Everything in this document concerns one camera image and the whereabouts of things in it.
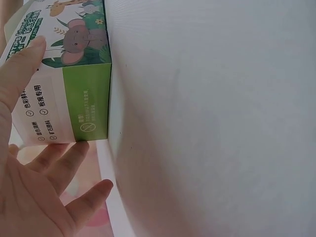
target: green leaf illustration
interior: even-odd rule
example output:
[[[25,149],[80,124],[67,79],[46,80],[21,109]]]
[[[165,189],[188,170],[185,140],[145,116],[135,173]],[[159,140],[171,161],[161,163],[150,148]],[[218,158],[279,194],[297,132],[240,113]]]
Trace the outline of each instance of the green leaf illustration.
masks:
[[[100,50],[100,60],[103,63],[111,63],[111,53],[110,53],[110,48],[109,46],[103,46],[102,49]]]
[[[51,45],[51,47],[62,46],[64,44],[64,39],[61,39]]]
[[[60,24],[62,24],[63,26],[66,26],[66,27],[68,28],[68,25],[67,25],[65,22],[62,22],[62,21],[59,20],[58,18],[57,18],[57,21],[58,21]]]
[[[42,63],[52,67],[52,68],[63,68],[63,67],[73,67],[73,66],[81,66],[81,65],[89,65],[89,64],[101,64],[102,61],[99,57],[89,58],[86,55],[76,64],[73,65],[64,65],[61,61],[61,58],[44,58]]]

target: cartoon elephant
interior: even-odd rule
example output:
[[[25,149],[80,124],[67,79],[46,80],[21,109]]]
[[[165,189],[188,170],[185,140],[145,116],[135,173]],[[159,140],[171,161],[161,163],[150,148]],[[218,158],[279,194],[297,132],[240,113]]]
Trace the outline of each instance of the cartoon elephant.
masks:
[[[64,65],[73,65],[79,62],[88,46],[101,50],[103,46],[108,44],[105,29],[89,30],[82,19],[71,20],[67,26],[69,30],[63,41],[65,52],[61,56]]]

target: cartoon rabbit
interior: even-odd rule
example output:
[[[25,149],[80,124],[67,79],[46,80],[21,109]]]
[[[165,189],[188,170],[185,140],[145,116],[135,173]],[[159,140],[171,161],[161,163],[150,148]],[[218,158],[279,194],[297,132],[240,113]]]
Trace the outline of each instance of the cartoon rabbit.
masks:
[[[65,65],[73,65],[79,62],[88,46],[100,50],[108,44],[105,29],[89,30],[82,19],[71,20],[67,26],[69,30],[66,32],[63,41],[65,52],[61,56],[61,61]]]
[[[82,4],[80,8],[83,8],[83,12],[80,12],[79,14],[93,14],[94,12],[99,11],[99,7],[92,4],[92,1],[87,1]]]

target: finger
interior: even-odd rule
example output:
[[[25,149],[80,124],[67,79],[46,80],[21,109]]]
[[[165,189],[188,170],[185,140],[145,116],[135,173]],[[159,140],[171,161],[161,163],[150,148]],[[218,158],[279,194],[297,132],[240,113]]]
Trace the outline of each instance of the finger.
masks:
[[[112,188],[113,183],[110,180],[103,180],[66,206],[77,230],[80,230],[96,211],[100,209],[108,198]]]
[[[32,75],[40,66],[45,49],[45,38],[36,37],[27,48],[14,54],[0,68],[0,103],[11,112]]]
[[[48,168],[47,179],[51,182],[57,195],[61,195],[72,181],[89,149],[87,142],[73,145],[59,160]]]
[[[17,158],[19,151],[20,149],[18,148],[17,145],[15,144],[9,145],[9,153],[12,155],[12,157]]]
[[[38,173],[42,173],[62,156],[67,147],[68,144],[49,145],[33,161],[28,163],[26,167]]]

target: hand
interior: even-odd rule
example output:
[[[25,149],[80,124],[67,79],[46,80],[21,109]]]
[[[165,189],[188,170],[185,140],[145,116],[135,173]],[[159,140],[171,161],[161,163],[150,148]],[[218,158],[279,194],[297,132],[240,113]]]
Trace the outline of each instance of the hand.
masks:
[[[11,112],[46,48],[43,37],[13,55],[0,68],[0,233],[3,237],[72,237],[101,207],[113,184],[105,180],[63,206],[59,196],[84,159],[88,143],[50,145],[31,163],[16,159],[8,146]]]
[[[23,0],[0,0],[0,22],[7,23],[11,16],[23,6]]]

